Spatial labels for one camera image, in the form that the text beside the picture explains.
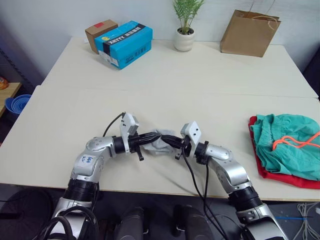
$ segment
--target paper bag handle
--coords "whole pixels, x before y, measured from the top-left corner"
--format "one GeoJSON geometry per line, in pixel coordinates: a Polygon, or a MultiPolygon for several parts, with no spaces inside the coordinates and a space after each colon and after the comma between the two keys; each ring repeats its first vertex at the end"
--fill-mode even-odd
{"type": "MultiPolygon", "coordinates": [[[[268,12],[271,10],[271,8],[273,7],[273,5],[275,4],[275,1],[276,1],[276,0],[273,0],[271,6],[269,7],[268,11],[266,11],[265,15],[267,15],[268,12]]],[[[254,6],[254,4],[255,4],[255,0],[252,1],[251,7],[250,7],[248,13],[251,12],[251,9],[252,9],[252,7],[254,6]]]]}
{"type": "MultiPolygon", "coordinates": [[[[278,21],[277,21],[277,19],[275,19],[274,17],[272,17],[272,16],[264,16],[264,15],[261,15],[261,16],[254,16],[254,17],[252,17],[251,19],[257,19],[257,18],[267,18],[267,19],[272,19],[272,20],[274,20],[275,21],[275,23],[276,23],[276,27],[278,27],[278,21]]],[[[270,25],[270,20],[268,21],[268,26],[269,26],[269,28],[271,28],[272,30],[275,30],[271,25],[270,25]]]]}

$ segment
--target blue box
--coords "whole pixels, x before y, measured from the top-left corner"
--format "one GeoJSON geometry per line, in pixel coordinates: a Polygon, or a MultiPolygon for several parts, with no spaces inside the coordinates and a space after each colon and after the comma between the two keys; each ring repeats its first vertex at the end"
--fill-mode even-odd
{"type": "Polygon", "coordinates": [[[151,49],[152,29],[129,21],[94,39],[99,55],[123,69],[151,49]]]}

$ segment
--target blue bowl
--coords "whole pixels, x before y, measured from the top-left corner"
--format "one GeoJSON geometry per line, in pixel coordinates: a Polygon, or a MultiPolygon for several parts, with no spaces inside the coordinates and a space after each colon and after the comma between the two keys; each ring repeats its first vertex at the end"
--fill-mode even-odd
{"type": "Polygon", "coordinates": [[[28,103],[31,95],[24,94],[17,96],[16,98],[9,97],[5,100],[4,104],[6,109],[14,114],[20,114],[22,110],[25,108],[26,104],[28,103]]]}

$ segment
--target white table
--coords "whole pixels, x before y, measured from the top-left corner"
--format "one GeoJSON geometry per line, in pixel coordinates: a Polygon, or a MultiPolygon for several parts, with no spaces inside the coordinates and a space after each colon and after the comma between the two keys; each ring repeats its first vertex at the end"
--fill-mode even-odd
{"type": "MultiPolygon", "coordinates": [[[[42,187],[67,187],[74,161],[88,140],[101,136],[120,112],[134,114],[139,133],[171,129],[177,136],[184,123],[196,120],[201,141],[230,148],[242,164],[263,200],[318,201],[320,191],[297,188],[263,179],[248,130],[249,117],[256,114],[300,114],[320,123],[320,105],[308,97],[275,97],[204,93],[163,94],[149,89],[106,89],[38,86],[0,147],[0,183],[42,187]]],[[[120,135],[119,123],[110,135],[120,135]]],[[[105,163],[100,188],[108,191],[194,195],[190,173],[181,160],[153,157],[143,152],[118,155],[105,163]]],[[[200,189],[205,168],[190,161],[200,189]]],[[[208,195],[227,197],[216,175],[210,171],[208,195]]]]}
{"type": "Polygon", "coordinates": [[[178,52],[167,40],[122,70],[104,63],[83,38],[72,37],[42,85],[144,94],[177,91],[316,98],[282,45],[270,45],[264,57],[220,53],[219,43],[195,42],[178,52]]]}

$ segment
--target gray cloth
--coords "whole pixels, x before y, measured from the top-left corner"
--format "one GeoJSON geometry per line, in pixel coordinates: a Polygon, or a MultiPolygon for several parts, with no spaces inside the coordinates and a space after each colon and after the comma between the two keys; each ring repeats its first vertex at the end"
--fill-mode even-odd
{"type": "MultiPolygon", "coordinates": [[[[174,135],[175,132],[166,129],[154,129],[152,132],[159,133],[161,135],[174,135]]],[[[172,154],[176,152],[176,149],[169,144],[165,143],[161,138],[158,138],[152,143],[142,145],[144,150],[147,150],[152,155],[172,154]]]]}

